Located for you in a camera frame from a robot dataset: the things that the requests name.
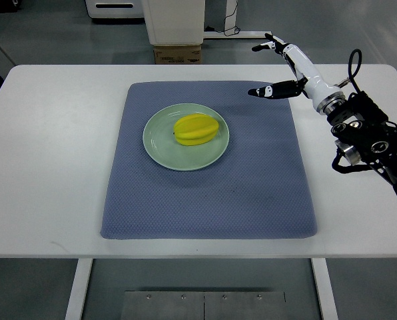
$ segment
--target screw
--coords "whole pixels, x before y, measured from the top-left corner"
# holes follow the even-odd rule
[[[343,130],[345,130],[345,128],[346,128],[345,123],[339,123],[332,128],[332,133],[342,132]]]
[[[381,153],[381,152],[384,152],[385,150],[387,150],[388,146],[389,146],[388,142],[379,141],[379,142],[374,143],[372,145],[372,147],[370,148],[370,150],[373,153]]]
[[[353,127],[353,128],[358,129],[358,128],[361,127],[361,122],[359,122],[359,121],[353,121],[353,122],[350,123],[350,126]]]

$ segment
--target black cable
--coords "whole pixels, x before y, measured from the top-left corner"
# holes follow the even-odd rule
[[[230,15],[227,15],[227,16],[224,18],[224,26],[225,26],[225,21],[226,21],[229,17],[232,17],[232,16],[236,13],[237,7],[238,7],[238,0],[236,1],[236,7],[234,8],[234,11],[233,11]],[[206,27],[205,31],[215,31],[215,32],[217,32],[217,33],[224,33],[225,37],[230,37],[231,35],[227,35],[226,32],[227,32],[227,31],[230,31],[231,29],[234,29],[234,33],[233,33],[232,35],[238,35],[238,34],[240,33],[240,28],[237,27],[236,25],[235,25],[234,27],[231,27],[231,28],[229,28],[229,29],[225,29],[225,30],[223,30],[223,31],[217,31],[217,30],[215,30],[214,28],[208,26],[208,27]]]
[[[365,164],[365,165],[350,165],[348,167],[344,167],[343,165],[339,164],[339,162],[343,156],[344,156],[344,153],[338,149],[336,151],[336,156],[332,162],[333,170],[335,170],[339,173],[342,173],[344,175],[347,173],[352,173],[352,172],[361,172],[361,171],[372,170],[371,166],[369,166],[367,164]]]
[[[358,53],[358,62],[357,62],[357,68],[354,71],[354,73],[352,73],[352,60],[354,59],[355,54]],[[354,86],[355,90],[358,92],[360,92],[360,88],[358,88],[357,83],[354,80],[354,77],[357,75],[358,70],[360,70],[361,67],[361,61],[362,61],[362,53],[361,50],[359,49],[355,49],[351,52],[350,55],[350,60],[348,62],[348,78],[351,81],[351,84]]]

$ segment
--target robotic hand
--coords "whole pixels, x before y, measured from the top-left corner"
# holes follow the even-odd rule
[[[273,35],[265,36],[269,41],[253,47],[252,50],[274,49],[286,59],[296,75],[296,81],[273,83],[260,89],[251,89],[248,94],[267,99],[284,99],[305,94],[312,100],[315,110],[327,116],[327,121],[332,126],[332,134],[338,138],[335,141],[337,154],[332,163],[333,169],[340,173],[373,169],[393,186],[397,194],[397,125],[388,120],[388,116],[364,91],[359,90],[354,80],[361,65],[361,51],[356,49],[350,56],[348,78],[338,85],[330,85],[296,45],[285,43]],[[358,53],[358,66],[352,73],[355,53]],[[345,99],[341,88],[348,83],[354,86],[356,93]],[[344,123],[353,116],[355,120]],[[342,157],[351,166],[339,165]]]

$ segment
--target yellow fruit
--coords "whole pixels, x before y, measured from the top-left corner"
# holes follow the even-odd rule
[[[218,121],[210,115],[193,113],[180,118],[173,126],[173,133],[181,145],[201,145],[212,140],[218,129]]]

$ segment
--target light green plate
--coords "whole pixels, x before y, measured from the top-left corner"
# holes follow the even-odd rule
[[[173,135],[173,125],[191,113],[204,113],[219,122],[215,138],[202,145],[180,145]],[[192,171],[214,163],[226,150],[230,133],[225,120],[211,108],[196,103],[180,103],[161,109],[147,122],[143,133],[145,150],[163,167]]]

